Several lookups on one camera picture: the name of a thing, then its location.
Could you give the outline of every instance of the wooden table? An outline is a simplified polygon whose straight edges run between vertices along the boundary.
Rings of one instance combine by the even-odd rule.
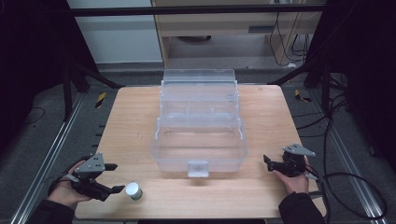
[[[161,172],[150,157],[159,116],[160,87],[122,88],[111,110],[98,152],[116,163],[97,181],[108,187],[137,182],[144,194],[135,202],[125,190],[103,203],[78,205],[78,218],[271,218],[287,195],[283,184],[267,171],[265,154],[281,161],[282,147],[299,143],[288,106],[278,86],[239,85],[240,115],[245,122],[248,155],[237,173],[211,173],[188,178],[187,173]],[[315,182],[310,190],[318,189]],[[315,203],[322,214],[321,199]]]

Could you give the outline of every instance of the human hand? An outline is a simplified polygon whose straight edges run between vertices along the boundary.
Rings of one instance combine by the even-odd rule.
[[[305,164],[308,165],[308,160],[306,158],[305,158]],[[293,192],[308,193],[309,181],[305,175],[287,177],[277,170],[274,170],[273,173],[286,186],[286,191],[288,192],[288,194],[291,194]]]
[[[69,171],[69,174],[73,174],[73,171],[80,166],[84,161],[79,161]],[[70,181],[67,177],[62,177],[59,183],[56,185],[54,191],[48,197],[49,201],[60,203],[69,207],[75,206],[80,202],[89,201],[91,198],[77,193],[71,186]]]

